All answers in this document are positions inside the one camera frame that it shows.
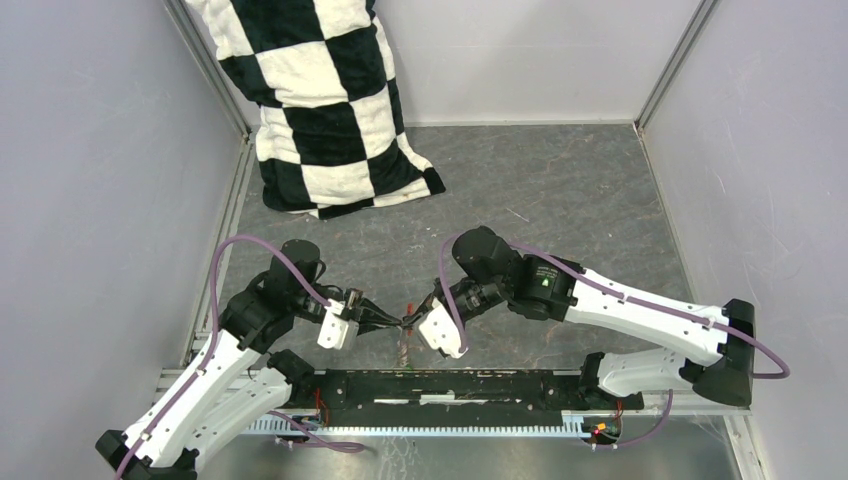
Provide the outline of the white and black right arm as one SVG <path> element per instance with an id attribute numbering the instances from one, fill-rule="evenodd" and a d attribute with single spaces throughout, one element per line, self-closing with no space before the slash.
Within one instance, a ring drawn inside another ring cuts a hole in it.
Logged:
<path id="1" fill-rule="evenodd" d="M 591 325 L 654 344 L 652 350 L 586 357 L 577 392 L 591 408 L 671 389 L 733 407 L 752 403 L 755 308 L 747 301 L 709 306 L 651 294 L 509 243 L 486 226 L 458 235 L 451 256 L 464 278 L 448 285 L 438 277 L 410 317 L 422 341 L 445 357 L 466 353 L 469 320 L 504 305 L 526 319 Z"/>

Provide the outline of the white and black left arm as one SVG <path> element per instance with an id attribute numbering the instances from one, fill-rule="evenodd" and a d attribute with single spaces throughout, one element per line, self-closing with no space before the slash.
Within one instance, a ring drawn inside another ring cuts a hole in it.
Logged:
<path id="1" fill-rule="evenodd" d="M 303 447 L 355 454 L 362 444 L 330 442 L 279 412 L 306 405 L 314 394 L 313 368 L 289 350 L 270 355 L 266 367 L 229 398 L 225 390 L 292 330 L 297 318 L 316 323 L 322 347 L 336 349 L 360 333 L 399 328 L 355 289 L 319 284 L 326 269 L 319 248 L 306 240 L 281 247 L 250 235 L 219 245 L 210 265 L 209 289 L 217 291 L 220 258 L 234 243 L 249 242 L 272 255 L 270 267 L 221 309 L 210 300 L 212 329 L 206 343 L 166 393 L 124 430 L 108 430 L 96 449 L 117 479 L 195 479 L 202 466 L 265 415 L 305 436 Z"/>

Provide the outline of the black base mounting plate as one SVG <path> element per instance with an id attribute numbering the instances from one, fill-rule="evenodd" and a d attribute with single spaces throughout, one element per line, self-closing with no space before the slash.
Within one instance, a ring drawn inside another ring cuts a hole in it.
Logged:
<path id="1" fill-rule="evenodd" d="M 556 426 L 563 412 L 637 411 L 574 372 L 327 370 L 296 384 L 284 410 L 321 410 L 332 427 Z"/>

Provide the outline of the black white checkered cloth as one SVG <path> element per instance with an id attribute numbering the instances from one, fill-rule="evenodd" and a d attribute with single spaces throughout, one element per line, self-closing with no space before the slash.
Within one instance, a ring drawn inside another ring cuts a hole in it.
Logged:
<path id="1" fill-rule="evenodd" d="M 216 59 L 259 109 L 264 204 L 327 220 L 441 194 L 408 140 L 371 1 L 195 1 Z"/>

